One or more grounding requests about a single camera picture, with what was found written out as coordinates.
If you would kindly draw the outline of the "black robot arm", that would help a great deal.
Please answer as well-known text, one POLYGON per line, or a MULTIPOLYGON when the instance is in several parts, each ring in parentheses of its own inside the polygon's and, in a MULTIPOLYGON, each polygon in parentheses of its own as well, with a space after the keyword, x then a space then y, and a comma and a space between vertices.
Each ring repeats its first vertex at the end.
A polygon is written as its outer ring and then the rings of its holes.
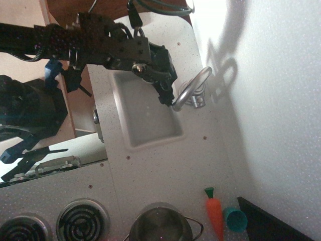
POLYGON ((65 60, 76 71, 87 64, 131 71, 154 87, 161 104, 173 104, 172 84, 177 74, 165 46, 151 43, 140 26, 130 31, 109 17, 78 13, 76 23, 68 28, 2 23, 1 52, 26 62, 65 60))

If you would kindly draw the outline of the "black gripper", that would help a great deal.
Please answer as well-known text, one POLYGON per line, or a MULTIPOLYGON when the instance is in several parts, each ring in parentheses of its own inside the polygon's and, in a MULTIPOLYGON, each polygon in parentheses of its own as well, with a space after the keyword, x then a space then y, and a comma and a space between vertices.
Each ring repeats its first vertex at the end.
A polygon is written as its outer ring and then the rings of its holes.
POLYGON ((153 84, 161 104, 171 106, 174 99, 172 84, 177 74, 168 49, 149 43, 150 63, 136 63, 132 72, 145 82, 153 84))

